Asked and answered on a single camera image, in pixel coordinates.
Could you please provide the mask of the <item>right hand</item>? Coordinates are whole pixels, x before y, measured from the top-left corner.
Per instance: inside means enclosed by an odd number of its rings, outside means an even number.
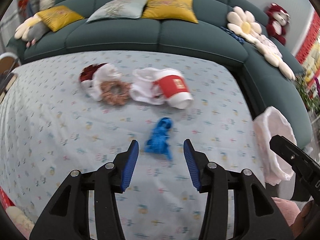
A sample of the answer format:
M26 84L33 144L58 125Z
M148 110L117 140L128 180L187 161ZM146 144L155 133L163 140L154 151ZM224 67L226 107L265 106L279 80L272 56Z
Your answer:
M309 201L291 225L295 239L319 240L319 205Z

